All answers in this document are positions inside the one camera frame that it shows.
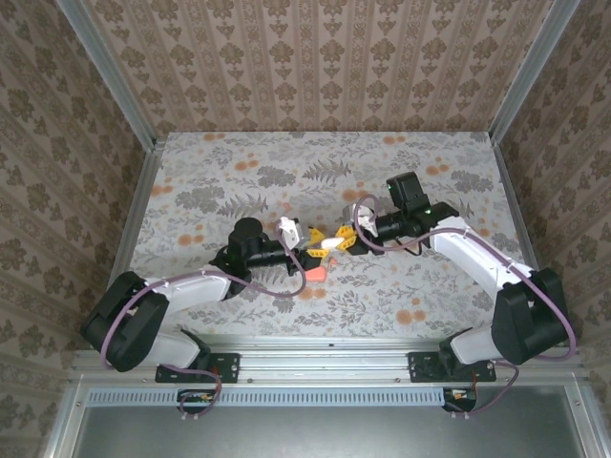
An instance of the patterned wallpaper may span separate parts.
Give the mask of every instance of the patterned wallpaper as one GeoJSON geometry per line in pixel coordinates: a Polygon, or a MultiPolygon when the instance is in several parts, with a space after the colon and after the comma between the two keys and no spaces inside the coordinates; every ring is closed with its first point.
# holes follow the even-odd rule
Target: patterned wallpaper
{"type": "Polygon", "coordinates": [[[552,0],[83,0],[158,135],[486,131],[552,0]]]}
{"type": "Polygon", "coordinates": [[[44,447],[143,153],[53,1],[0,2],[0,456],[44,447]]]}
{"type": "Polygon", "coordinates": [[[539,261],[557,269],[611,416],[611,2],[583,0],[502,142],[539,261]]]}

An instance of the purple cable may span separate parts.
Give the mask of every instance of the purple cable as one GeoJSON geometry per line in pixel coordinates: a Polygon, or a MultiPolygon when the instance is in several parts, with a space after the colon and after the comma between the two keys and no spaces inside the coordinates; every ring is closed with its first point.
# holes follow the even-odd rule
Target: purple cable
{"type": "Polygon", "coordinates": [[[493,399],[492,399],[492,400],[491,400],[491,401],[490,401],[488,404],[486,404],[485,406],[482,406],[482,407],[478,407],[478,408],[476,408],[475,410],[472,410],[471,412],[465,412],[465,411],[463,411],[463,409],[462,409],[462,408],[460,408],[459,406],[457,406],[457,405],[455,405],[455,404],[452,404],[452,403],[448,403],[448,402],[446,402],[446,405],[447,405],[447,406],[450,406],[451,408],[453,408],[454,410],[456,410],[456,412],[463,413],[463,415],[464,415],[466,418],[468,418],[468,417],[470,417],[470,416],[472,416],[472,415],[478,415],[478,414],[480,414],[480,413],[484,413],[486,410],[488,410],[490,407],[492,407],[494,404],[496,404],[496,403],[498,402],[498,400],[499,400],[500,398],[502,398],[502,397],[505,395],[505,393],[506,393],[507,391],[509,391],[509,388],[511,388],[511,387],[514,385],[514,383],[516,382],[516,380],[517,380],[517,376],[519,375],[519,368],[518,368],[518,367],[517,367],[515,364],[508,363],[507,361],[496,361],[496,362],[495,362],[495,364],[496,364],[496,365],[502,365],[502,366],[505,366],[505,367],[510,367],[511,369],[513,369],[513,370],[514,370],[514,376],[513,376],[513,377],[511,378],[511,380],[510,380],[510,381],[509,381],[509,382],[508,382],[508,383],[507,383],[507,384],[506,384],[506,385],[503,387],[503,389],[501,389],[501,390],[500,390],[500,391],[499,391],[499,392],[496,394],[496,396],[494,396],[494,398],[493,398],[493,399]]]}
{"type": "MultiPolygon", "coordinates": [[[[217,387],[214,393],[214,397],[212,398],[212,401],[210,401],[210,404],[208,404],[208,406],[206,406],[201,412],[197,413],[199,417],[201,415],[205,415],[206,413],[208,413],[210,409],[213,407],[213,405],[216,404],[219,401],[219,399],[221,398],[222,383],[221,383],[221,377],[219,377],[217,374],[213,372],[209,372],[207,370],[201,370],[201,369],[183,369],[181,367],[176,367],[175,365],[171,365],[171,364],[162,364],[162,365],[180,374],[200,374],[200,375],[211,377],[215,380],[217,387]]],[[[187,393],[180,398],[179,410],[181,414],[190,415],[189,413],[187,413],[184,410],[184,403],[187,399],[195,397],[195,396],[197,396],[197,393],[187,393]]]]}
{"type": "Polygon", "coordinates": [[[515,274],[520,280],[524,281],[524,284],[526,284],[526,286],[528,286],[542,301],[545,302],[545,304],[550,307],[550,309],[552,310],[552,312],[554,312],[554,315],[556,315],[556,317],[559,319],[559,321],[562,323],[562,326],[564,326],[564,330],[566,331],[566,334],[568,335],[569,338],[569,349],[566,352],[565,355],[556,357],[556,356],[538,356],[537,358],[543,361],[557,361],[557,362],[561,362],[561,361],[566,361],[570,358],[572,358],[575,353],[577,352],[577,339],[575,337],[575,333],[573,332],[573,329],[571,328],[571,324],[569,323],[569,321],[566,319],[566,317],[564,316],[564,314],[562,312],[560,312],[559,308],[554,304],[554,302],[547,297],[547,295],[545,293],[543,293],[543,291],[541,291],[532,281],[530,281],[530,279],[528,277],[526,277],[524,274],[522,274],[519,270],[517,270],[516,268],[514,268],[512,266],[512,264],[507,261],[503,256],[501,256],[500,254],[498,254],[496,252],[496,250],[493,250],[492,248],[490,248],[490,246],[488,246],[488,243],[486,243],[484,240],[480,239],[479,237],[469,233],[469,232],[465,232],[464,230],[461,229],[456,229],[456,228],[452,228],[452,227],[444,227],[444,228],[440,228],[440,229],[433,229],[432,231],[430,231],[427,234],[424,234],[416,239],[412,239],[406,243],[400,244],[400,245],[396,245],[396,246],[382,246],[382,245],[376,245],[375,243],[372,243],[371,241],[369,241],[366,237],[365,234],[363,233],[363,229],[361,229],[361,226],[358,224],[358,211],[359,209],[363,206],[363,202],[365,200],[367,200],[368,198],[371,198],[373,200],[374,206],[375,206],[375,211],[373,216],[371,217],[371,220],[375,220],[375,218],[377,217],[378,214],[378,210],[380,208],[380,202],[378,200],[378,198],[376,196],[373,196],[371,194],[368,194],[362,198],[360,198],[357,202],[356,205],[354,206],[354,214],[353,214],[353,220],[354,222],[354,228],[356,229],[357,234],[359,235],[359,237],[361,238],[361,240],[363,241],[363,243],[365,245],[367,245],[370,248],[373,248],[374,250],[377,251],[396,251],[396,250],[402,250],[403,248],[406,248],[409,245],[412,245],[414,243],[419,243],[425,239],[428,239],[429,237],[432,236],[436,236],[438,234],[460,234],[463,237],[466,237],[468,239],[473,240],[474,242],[476,242],[479,246],[481,246],[482,248],[484,248],[486,251],[488,251],[491,255],[493,255],[493,257],[498,260],[505,268],[507,268],[509,271],[511,271],[513,274],[515,274]]]}
{"type": "Polygon", "coordinates": [[[144,296],[149,291],[155,288],[159,288],[163,285],[174,283],[176,281],[183,281],[183,280],[189,280],[189,279],[194,279],[198,277],[211,276],[211,277],[223,277],[228,280],[235,281],[236,283],[242,284],[247,288],[254,289],[255,291],[259,291],[260,293],[267,294],[274,298],[287,299],[287,298],[293,298],[301,294],[306,289],[306,271],[304,270],[303,266],[299,263],[299,261],[295,257],[295,254],[293,253],[293,251],[290,250],[286,246],[286,243],[284,243],[284,240],[282,239],[282,237],[278,238],[278,242],[280,243],[280,245],[283,246],[284,251],[290,258],[290,260],[293,261],[293,263],[297,267],[297,270],[299,270],[299,273],[302,275],[302,285],[299,287],[299,289],[297,289],[297,291],[292,292],[292,293],[276,293],[274,291],[269,291],[268,289],[265,289],[256,284],[251,284],[248,281],[239,279],[238,277],[234,277],[233,275],[226,274],[225,272],[222,272],[221,270],[220,271],[215,270],[215,271],[210,271],[210,272],[198,270],[196,272],[191,272],[189,274],[176,275],[175,277],[171,277],[166,280],[156,281],[140,289],[130,300],[127,301],[127,303],[123,306],[121,311],[118,312],[118,315],[116,315],[116,318],[113,321],[113,324],[111,324],[111,327],[109,328],[108,333],[106,334],[106,337],[104,338],[104,342],[102,343],[102,348],[100,349],[100,352],[99,352],[100,358],[102,360],[102,365],[104,365],[105,367],[109,369],[112,368],[112,366],[109,365],[108,362],[106,361],[106,353],[108,353],[108,347],[110,346],[111,340],[113,339],[113,336],[115,335],[116,329],[118,328],[119,324],[121,323],[121,320],[123,320],[125,315],[127,315],[127,312],[134,306],[134,304],[136,304],[136,302],[142,296],[144,296]]]}

